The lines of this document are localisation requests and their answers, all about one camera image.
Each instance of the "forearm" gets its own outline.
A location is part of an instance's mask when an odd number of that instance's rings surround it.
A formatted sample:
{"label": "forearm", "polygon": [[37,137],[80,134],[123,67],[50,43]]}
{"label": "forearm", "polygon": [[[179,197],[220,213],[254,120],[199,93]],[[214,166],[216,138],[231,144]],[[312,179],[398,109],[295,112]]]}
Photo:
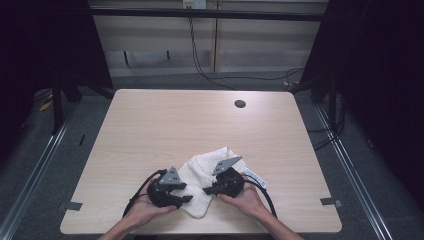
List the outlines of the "forearm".
{"label": "forearm", "polygon": [[275,218],[268,210],[264,209],[255,214],[255,219],[268,230],[275,240],[300,240],[297,233]]}
{"label": "forearm", "polygon": [[107,233],[99,238],[99,240],[118,240],[123,239],[128,233],[135,229],[134,224],[130,220],[123,218],[115,224]]}

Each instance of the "wooden table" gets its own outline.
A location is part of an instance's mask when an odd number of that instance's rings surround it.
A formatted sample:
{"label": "wooden table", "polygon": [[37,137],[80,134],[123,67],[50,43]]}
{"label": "wooden table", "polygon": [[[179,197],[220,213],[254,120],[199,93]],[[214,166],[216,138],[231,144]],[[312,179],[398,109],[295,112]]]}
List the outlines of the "wooden table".
{"label": "wooden table", "polygon": [[[235,106],[236,100],[246,103]],[[119,90],[61,224],[65,234],[104,233],[158,169],[228,146],[268,182],[279,219],[297,232],[338,232],[340,219],[290,93]],[[200,220],[183,211],[155,218],[137,234],[262,233],[254,220],[213,198]]]}

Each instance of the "black curtain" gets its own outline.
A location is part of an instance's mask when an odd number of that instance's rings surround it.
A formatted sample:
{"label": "black curtain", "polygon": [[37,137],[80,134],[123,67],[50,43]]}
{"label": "black curtain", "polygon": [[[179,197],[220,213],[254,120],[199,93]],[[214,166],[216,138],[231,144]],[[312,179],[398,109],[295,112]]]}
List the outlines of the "black curtain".
{"label": "black curtain", "polygon": [[28,117],[33,95],[51,88],[59,74],[79,76],[112,88],[93,17],[65,14],[56,7],[88,8],[86,0],[3,1],[0,3],[1,157],[7,156]]}
{"label": "black curtain", "polygon": [[[330,1],[304,82],[326,71],[387,165],[424,209],[424,5],[422,1]],[[315,99],[329,91],[318,78]]]}

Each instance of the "gray floor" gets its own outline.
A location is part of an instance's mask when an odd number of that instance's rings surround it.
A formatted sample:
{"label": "gray floor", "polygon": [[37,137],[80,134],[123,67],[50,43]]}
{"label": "gray floor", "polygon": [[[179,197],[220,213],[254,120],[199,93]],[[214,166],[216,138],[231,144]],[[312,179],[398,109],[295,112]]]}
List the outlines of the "gray floor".
{"label": "gray floor", "polygon": [[[283,76],[284,73],[219,74],[219,76],[226,77],[241,75],[275,78]],[[292,83],[298,78],[299,75],[292,76],[289,80]],[[228,78],[214,81],[237,90],[249,91],[285,91],[288,87],[293,86],[287,86],[284,83],[286,79],[271,81]],[[116,89],[228,90],[207,81],[198,74],[115,78],[114,85]],[[14,239],[96,239],[98,237],[65,236],[59,229],[64,212],[58,211],[57,207],[61,202],[71,199],[111,102],[88,89],[82,89],[82,92],[83,99],[69,122],[68,129],[52,162],[14,234]],[[310,93],[305,91],[295,95],[295,99],[306,128],[320,129],[323,126],[309,96]],[[9,157],[8,164],[0,172],[0,219],[2,221],[13,206],[20,189],[23,188],[50,139],[53,126],[52,109],[40,112],[38,108],[41,104],[42,102],[35,104],[34,110],[21,132],[20,143]],[[310,139],[312,144],[319,143],[326,139],[326,134],[324,132],[310,133]],[[380,153],[369,147],[367,135],[356,124],[348,109],[341,139],[377,208],[385,218],[393,239],[424,239],[423,213],[418,210],[405,188],[387,169]],[[302,236],[305,239],[378,239],[332,146],[327,145],[316,151],[316,154],[332,197],[341,200],[344,204],[337,209],[343,228],[339,233],[302,233]]]}

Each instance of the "wire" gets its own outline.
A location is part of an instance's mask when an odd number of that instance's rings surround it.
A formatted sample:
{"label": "wire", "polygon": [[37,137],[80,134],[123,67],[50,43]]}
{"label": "wire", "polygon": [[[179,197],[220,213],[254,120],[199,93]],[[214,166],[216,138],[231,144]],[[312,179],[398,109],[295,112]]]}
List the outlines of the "wire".
{"label": "wire", "polygon": [[259,188],[259,190],[261,190],[261,192],[262,192],[262,194],[265,196],[265,198],[266,198],[266,200],[267,200],[267,202],[268,202],[268,205],[269,205],[269,208],[271,209],[271,213],[272,213],[272,215],[274,215],[274,217],[275,218],[278,218],[277,217],[277,213],[275,212],[275,208],[274,208],[274,204],[272,203],[272,200],[271,200],[271,197],[268,195],[268,193],[266,192],[266,189],[265,188],[263,188],[260,184],[257,184],[257,183],[255,183],[255,182],[253,182],[253,181],[250,181],[250,180],[244,180],[244,182],[247,182],[247,183],[250,183],[250,184],[253,184],[253,185],[255,185],[257,188]]}
{"label": "wire", "polygon": [[189,22],[190,22],[190,34],[191,34],[191,44],[192,44],[192,54],[193,54],[193,61],[194,61],[194,66],[196,67],[197,72],[203,76],[206,80],[208,80],[210,83],[221,86],[221,87],[225,87],[231,90],[236,90],[235,88],[214,82],[212,80],[222,80],[222,79],[252,79],[252,80],[262,80],[262,81],[274,81],[274,80],[280,80],[280,79],[285,79],[287,78],[287,87],[285,88],[284,91],[287,91],[288,88],[290,87],[290,81],[288,79],[289,76],[299,72],[299,71],[303,71],[303,68],[292,68],[289,69],[286,74],[284,76],[281,77],[275,77],[275,78],[259,78],[259,77],[246,77],[246,76],[228,76],[228,77],[211,77],[211,76],[206,76],[206,74],[203,72],[202,67],[200,66],[200,61],[199,61],[199,57],[197,54],[197,47],[196,47],[196,41],[195,41],[195,37],[194,37],[194,27],[193,27],[193,19],[189,18]]}
{"label": "wire", "polygon": [[340,134],[343,132],[344,125],[345,125],[345,118],[346,118],[345,111],[346,111],[346,102],[344,101],[344,99],[342,99],[342,106],[341,106],[341,109],[340,109],[340,112],[339,112],[339,122],[336,124],[336,129],[335,129],[334,135],[330,139],[326,139],[324,141],[321,141],[319,143],[314,144],[314,150],[315,151],[323,148],[324,146],[326,146],[330,142],[333,142],[334,140],[339,138]]}
{"label": "wire", "polygon": [[242,176],[246,176],[246,177],[250,177],[251,179],[255,180],[255,182],[256,182],[257,184],[261,185],[261,184],[258,182],[258,180],[257,180],[256,178],[254,178],[254,177],[252,177],[252,176],[250,176],[250,175],[248,175],[248,174],[240,174],[240,175],[242,175]]}
{"label": "wire", "polygon": [[148,177],[146,179],[146,181],[144,181],[144,183],[141,185],[141,187],[137,190],[137,192],[134,194],[134,196],[130,199],[129,203],[127,204],[127,207],[124,210],[124,214],[122,215],[122,217],[125,217],[125,215],[127,215],[128,211],[131,209],[131,207],[134,205],[135,201],[140,197],[140,192],[141,190],[147,185],[147,183],[157,174],[165,174],[166,173],[166,169],[165,170],[157,170],[155,173],[153,173],[152,175],[150,175],[150,177]]}

